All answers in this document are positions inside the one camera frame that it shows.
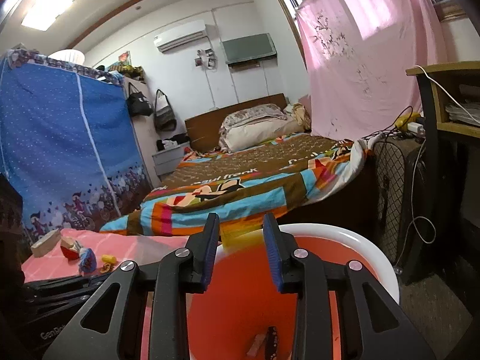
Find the yellow cylindrical piece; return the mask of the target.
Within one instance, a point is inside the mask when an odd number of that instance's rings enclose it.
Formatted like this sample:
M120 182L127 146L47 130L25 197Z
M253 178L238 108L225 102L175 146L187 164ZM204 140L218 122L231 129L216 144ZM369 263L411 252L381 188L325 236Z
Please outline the yellow cylindrical piece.
M101 257L104 263L115 265L117 263L116 257L114 255L103 254Z

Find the white orange trash bin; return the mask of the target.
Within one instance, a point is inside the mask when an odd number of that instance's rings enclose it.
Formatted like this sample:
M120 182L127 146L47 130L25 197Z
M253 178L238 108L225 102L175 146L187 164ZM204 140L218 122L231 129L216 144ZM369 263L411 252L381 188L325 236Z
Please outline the white orange trash bin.
M281 230L327 262L359 260L394 300L400 299L396 275L379 248L357 233L315 223L294 223ZM275 327L278 359L289 359L295 330L296 297L280 294L270 275L261 231L247 235L240 250L219 247L208 290L188 298L188 337L192 359L249 359L258 334Z

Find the red white wrapper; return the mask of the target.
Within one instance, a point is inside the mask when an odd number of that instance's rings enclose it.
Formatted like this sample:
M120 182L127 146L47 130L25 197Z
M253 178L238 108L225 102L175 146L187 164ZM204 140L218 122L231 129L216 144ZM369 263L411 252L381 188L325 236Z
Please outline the red white wrapper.
M76 261L80 258L82 245L76 239L69 236L62 236L60 240L60 250L68 261Z

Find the white wooden block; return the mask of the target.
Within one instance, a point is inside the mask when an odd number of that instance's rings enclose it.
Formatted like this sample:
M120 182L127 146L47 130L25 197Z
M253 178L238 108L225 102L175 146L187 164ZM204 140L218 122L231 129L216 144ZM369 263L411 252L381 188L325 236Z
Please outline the white wooden block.
M48 232L31 246L34 258L41 258L48 254L61 240L61 231L59 229Z

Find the brown dried peel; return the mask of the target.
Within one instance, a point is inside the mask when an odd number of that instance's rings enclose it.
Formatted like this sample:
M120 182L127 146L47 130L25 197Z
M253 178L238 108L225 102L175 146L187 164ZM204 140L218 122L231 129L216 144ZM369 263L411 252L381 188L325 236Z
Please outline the brown dried peel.
M100 272L101 274L106 274L106 273L111 272L112 269L113 269L112 264L110 264L110 263L108 263L108 262L105 262L105 263L103 264L103 266L99 268L99 272Z

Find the colourful striped bed blanket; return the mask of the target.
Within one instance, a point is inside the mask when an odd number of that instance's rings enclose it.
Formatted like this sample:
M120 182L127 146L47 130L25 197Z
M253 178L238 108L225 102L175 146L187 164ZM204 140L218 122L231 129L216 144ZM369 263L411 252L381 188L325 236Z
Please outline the colourful striped bed blanket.
M337 193L360 173L366 140L332 141L295 133L236 153L188 153L137 210L101 228L104 233L189 236L203 230L210 213L222 236L261 228L271 212L279 218Z

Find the white bedside drawer cabinet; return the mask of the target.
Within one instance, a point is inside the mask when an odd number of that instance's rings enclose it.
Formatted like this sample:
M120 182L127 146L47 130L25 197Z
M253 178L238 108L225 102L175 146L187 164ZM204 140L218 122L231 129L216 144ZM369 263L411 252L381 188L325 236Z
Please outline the white bedside drawer cabinet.
M173 173L185 156L185 151L190 148L188 142L162 150L152 155L155 173L159 178Z

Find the wooden bed headboard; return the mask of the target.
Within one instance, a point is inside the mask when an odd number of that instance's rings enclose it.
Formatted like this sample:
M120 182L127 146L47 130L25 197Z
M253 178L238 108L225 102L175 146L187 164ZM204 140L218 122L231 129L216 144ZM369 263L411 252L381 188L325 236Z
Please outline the wooden bed headboard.
M258 105L272 103L282 110L287 107L287 100L284 94L274 94L267 97L260 97L246 102L240 102L232 106L223 107L214 111L208 111L185 120L185 128L190 139L192 150L200 153L207 153L218 147L220 139L220 128L224 119L234 113Z

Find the beige floral pillow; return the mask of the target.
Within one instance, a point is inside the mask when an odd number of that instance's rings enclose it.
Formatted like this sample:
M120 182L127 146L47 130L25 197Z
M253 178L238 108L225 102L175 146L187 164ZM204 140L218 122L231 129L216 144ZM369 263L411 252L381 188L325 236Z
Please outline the beige floral pillow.
M275 104L268 103L227 115L219 130L219 147L234 153L292 133L304 127Z

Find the black mesh fan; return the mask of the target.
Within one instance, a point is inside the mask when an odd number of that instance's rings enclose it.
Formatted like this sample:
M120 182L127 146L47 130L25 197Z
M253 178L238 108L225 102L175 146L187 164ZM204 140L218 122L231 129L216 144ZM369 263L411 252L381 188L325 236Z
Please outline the black mesh fan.
M424 149L418 138L375 143L378 246L405 285L428 275L428 246L436 230L426 218Z

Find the grey hanging handbag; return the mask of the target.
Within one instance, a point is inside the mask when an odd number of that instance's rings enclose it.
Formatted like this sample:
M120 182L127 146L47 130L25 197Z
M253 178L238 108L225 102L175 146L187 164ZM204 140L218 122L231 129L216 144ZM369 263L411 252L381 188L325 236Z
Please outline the grey hanging handbag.
M154 128L158 133L173 132L177 121L167 95L160 89L156 90L154 100Z

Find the blue fabric wardrobe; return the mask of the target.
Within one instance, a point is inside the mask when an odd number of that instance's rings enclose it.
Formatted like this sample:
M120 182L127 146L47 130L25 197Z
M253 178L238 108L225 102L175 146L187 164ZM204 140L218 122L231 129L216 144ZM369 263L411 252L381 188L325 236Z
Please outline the blue fabric wardrobe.
M26 49L1 57L1 174L29 243L98 231L151 191L120 77Z

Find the wooden desk shelf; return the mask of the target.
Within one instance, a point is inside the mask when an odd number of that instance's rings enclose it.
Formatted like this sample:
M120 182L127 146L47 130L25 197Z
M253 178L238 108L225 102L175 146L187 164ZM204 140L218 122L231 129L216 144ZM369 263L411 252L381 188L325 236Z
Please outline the wooden desk shelf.
M428 213L440 233L479 231L479 62L416 65L425 117Z

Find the pink hanging curtain sheet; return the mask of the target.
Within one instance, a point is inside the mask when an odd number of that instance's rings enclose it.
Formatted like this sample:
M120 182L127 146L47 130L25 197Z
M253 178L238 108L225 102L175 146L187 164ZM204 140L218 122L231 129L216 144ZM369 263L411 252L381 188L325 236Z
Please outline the pink hanging curtain sheet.
M304 0L296 18L317 136L357 140L420 110L407 69L447 59L431 0Z

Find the white wall air conditioner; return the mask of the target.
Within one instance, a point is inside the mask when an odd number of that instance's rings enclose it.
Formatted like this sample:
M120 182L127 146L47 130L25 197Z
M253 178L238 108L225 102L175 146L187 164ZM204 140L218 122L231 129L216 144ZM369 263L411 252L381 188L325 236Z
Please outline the white wall air conditioner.
M191 21L162 33L154 37L154 46L161 53L173 50L176 47L184 46L193 41L206 38L207 26L203 20Z

